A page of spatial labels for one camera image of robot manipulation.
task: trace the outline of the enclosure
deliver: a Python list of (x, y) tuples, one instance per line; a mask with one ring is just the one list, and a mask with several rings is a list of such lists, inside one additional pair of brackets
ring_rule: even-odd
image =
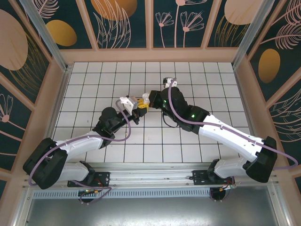
[[(70, 160), (110, 173), (113, 189), (95, 208), (67, 181), (29, 186), (22, 168), (42, 139), (86, 134), (104, 108), (162, 91), (166, 77), (189, 105), (274, 138), (301, 162), (300, 0), (2, 0), (0, 21), (1, 225), (301, 225), (300, 165), (267, 183), (235, 177), (227, 200), (213, 202), (218, 185), (189, 176), (240, 155), (160, 109), (132, 121), (129, 139)], [(293, 164), (278, 154), (275, 166)]]

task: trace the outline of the dark teal wallpaper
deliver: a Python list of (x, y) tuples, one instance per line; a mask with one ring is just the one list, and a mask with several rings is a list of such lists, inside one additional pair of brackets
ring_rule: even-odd
[(35, 103), (49, 61), (7, 0), (0, 21), (0, 73)]
[(222, 0), (208, 47), (238, 47), (261, 1)]
[(276, 6), (278, 5), (279, 1), (280, 1), (280, 0), (275, 0), (275, 1), (274, 1), (274, 4), (273, 4), (273, 6), (272, 6), (270, 12), (268, 13), (268, 15), (267, 15), (267, 17), (265, 18), (265, 20), (264, 20), (264, 22), (263, 22), (261, 28), (260, 28), (259, 31), (257, 32), (256, 36), (254, 37), (254, 40), (252, 41), (250, 47), (248, 48), (248, 50), (247, 50), (247, 52), (246, 52), (247, 55), (249, 55), (250, 51), (252, 50), (252, 48), (253, 48), (255, 42), (257, 41), (257, 38), (258, 38), (259, 34), (262, 32), (262, 30), (264, 29), (265, 25), (266, 25), (267, 22), (269, 21), (269, 18), (270, 18), (271, 15), (273, 14), (273, 12), (274, 12)]
[(301, 67), (301, 3), (288, 0), (250, 62), (265, 100)]
[(301, 194), (301, 177), (295, 178), (295, 181), (296, 181), (297, 187), (299, 189), (299, 192)]
[(0, 85), (0, 168), (11, 170), (31, 113)]
[(301, 80), (270, 109), (284, 152), (301, 164)]
[(1, 200), (2, 194), (4, 192), (5, 185), (6, 185), (6, 181), (0, 180), (0, 200)]
[(201, 47), (212, 0), (154, 0), (153, 47)]
[(99, 48), (146, 48), (144, 0), (85, 0)]
[(92, 48), (75, 0), (33, 0), (33, 3), (59, 49)]

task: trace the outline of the white grid floor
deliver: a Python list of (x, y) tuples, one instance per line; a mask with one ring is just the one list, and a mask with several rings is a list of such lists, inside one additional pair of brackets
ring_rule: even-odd
[[(178, 88), (190, 105), (200, 106), (238, 130), (250, 133), (231, 63), (76, 62), (59, 113), (54, 140), (84, 135), (98, 121), (104, 108), (115, 107), (119, 97), (141, 97), (161, 90), (163, 78), (176, 77)], [(167, 123), (175, 126), (168, 117)], [(211, 162), (238, 154), (216, 141), (162, 121), (161, 111), (150, 109), (133, 126), (125, 142), (112, 142), (72, 161), (86, 162)], [(116, 138), (124, 138), (121, 128)]]

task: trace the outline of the flower illustration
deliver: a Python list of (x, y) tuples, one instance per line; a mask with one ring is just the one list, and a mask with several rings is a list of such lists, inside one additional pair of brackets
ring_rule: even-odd
[(0, 121), (1, 122), (8, 122), (9, 121), (9, 114), (13, 107), (14, 99), (8, 95), (7, 100), (5, 101), (4, 95), (0, 94)]
[(204, 28), (202, 12), (200, 13), (190, 13), (189, 17), (187, 17), (187, 12), (181, 13), (181, 23), (184, 31), (183, 38), (183, 47), (185, 47), (185, 36), (186, 32), (197, 31)]
[(202, 4), (207, 2), (207, 0), (175, 0), (178, 6), (184, 6), (184, 5), (196, 5), (196, 4)]
[(157, 19), (157, 22), (160, 26), (163, 48), (165, 48), (165, 44), (164, 44), (164, 40), (163, 40), (162, 27), (173, 25), (174, 20), (172, 20), (172, 16), (170, 15), (170, 12), (169, 13), (162, 13), (162, 15), (161, 15), (161, 13), (156, 13), (156, 19)]

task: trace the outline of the yellow object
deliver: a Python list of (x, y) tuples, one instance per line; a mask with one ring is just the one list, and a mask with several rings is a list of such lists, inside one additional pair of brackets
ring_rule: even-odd
[(77, 41), (74, 29), (62, 20), (52, 20), (46, 24), (52, 38), (61, 46), (72, 46)]
[(225, 16), (231, 24), (245, 25), (253, 21), (263, 0), (227, 0)]
[(149, 104), (144, 104), (143, 99), (138, 99), (138, 108), (147, 108), (147, 111), (149, 110)]
[(258, 65), (259, 78), (264, 83), (274, 80), (280, 68), (280, 55), (272, 48), (265, 50)]
[(0, 9), (0, 65), (16, 71), (23, 67), (28, 54), (26, 33), (20, 23)]
[(115, 1), (119, 5), (121, 13), (124, 9), (128, 17), (133, 15), (137, 9), (137, 0), (91, 0), (91, 3), (103, 18), (114, 21), (123, 20), (125, 18), (118, 12)]

